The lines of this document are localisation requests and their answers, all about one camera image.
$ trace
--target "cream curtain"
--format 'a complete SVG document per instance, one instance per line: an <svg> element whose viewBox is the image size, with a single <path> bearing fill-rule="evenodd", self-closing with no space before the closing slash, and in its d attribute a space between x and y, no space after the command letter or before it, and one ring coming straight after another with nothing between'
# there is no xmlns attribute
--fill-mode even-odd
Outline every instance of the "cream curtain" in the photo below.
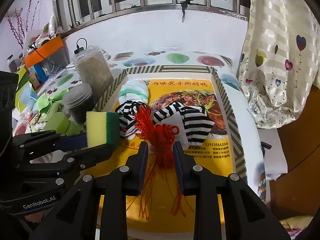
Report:
<svg viewBox="0 0 320 240"><path fill-rule="evenodd" d="M257 126L278 128L320 88L320 26L304 0L251 0L250 11L238 79Z"/></svg>

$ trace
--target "sponge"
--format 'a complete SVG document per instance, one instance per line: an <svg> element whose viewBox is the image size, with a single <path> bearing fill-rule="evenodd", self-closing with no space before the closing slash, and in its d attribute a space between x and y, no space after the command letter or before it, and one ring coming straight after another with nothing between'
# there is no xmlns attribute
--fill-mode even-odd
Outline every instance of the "sponge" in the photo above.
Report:
<svg viewBox="0 0 320 240"><path fill-rule="evenodd" d="M87 112L87 143L95 147L104 143L116 149L120 144L119 113Z"/></svg>

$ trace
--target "gray container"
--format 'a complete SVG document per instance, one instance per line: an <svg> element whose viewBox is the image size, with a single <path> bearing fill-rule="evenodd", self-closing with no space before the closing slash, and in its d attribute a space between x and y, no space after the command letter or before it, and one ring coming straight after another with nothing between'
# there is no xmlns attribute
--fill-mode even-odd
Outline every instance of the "gray container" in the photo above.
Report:
<svg viewBox="0 0 320 240"><path fill-rule="evenodd" d="M78 124L85 123L87 112L94 108L90 85L83 83L71 88L63 96L62 103Z"/></svg>

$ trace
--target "plastic bag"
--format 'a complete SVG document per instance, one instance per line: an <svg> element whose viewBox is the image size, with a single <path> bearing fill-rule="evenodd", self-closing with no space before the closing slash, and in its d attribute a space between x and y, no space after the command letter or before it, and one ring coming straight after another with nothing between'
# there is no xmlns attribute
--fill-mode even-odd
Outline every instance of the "plastic bag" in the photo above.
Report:
<svg viewBox="0 0 320 240"><path fill-rule="evenodd" d="M82 82L91 86L96 103L114 81L102 50L89 46L74 55L74 63Z"/></svg>
<svg viewBox="0 0 320 240"><path fill-rule="evenodd" d="M30 110L32 110L35 102L38 100L37 94L32 89L32 84L27 83L19 95L19 100Z"/></svg>

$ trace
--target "white wall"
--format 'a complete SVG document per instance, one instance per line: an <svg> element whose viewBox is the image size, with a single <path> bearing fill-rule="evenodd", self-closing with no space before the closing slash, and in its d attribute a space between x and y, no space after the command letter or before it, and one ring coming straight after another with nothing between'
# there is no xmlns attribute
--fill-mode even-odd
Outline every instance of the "white wall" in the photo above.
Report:
<svg viewBox="0 0 320 240"><path fill-rule="evenodd" d="M28 31L31 29L31 23L37 0L31 1L32 12L29 14ZM23 27L26 35L26 19L28 11L29 0L15 0L11 5L9 11L14 11L23 8L21 17L23 20ZM33 22L32 30L43 29L44 25L48 23L50 16L53 15L52 0L39 0L39 4L36 9L35 20ZM17 28L16 17L11 18L12 24ZM6 59L13 54L13 58L18 58L22 53L22 49L15 39L7 17L5 16L0 23L0 70L9 71Z"/></svg>
<svg viewBox="0 0 320 240"><path fill-rule="evenodd" d="M114 56L120 52L152 51L167 47L229 57L237 69L248 22L216 13L181 10L146 11L111 18L64 38L70 61L76 41L86 38Z"/></svg>

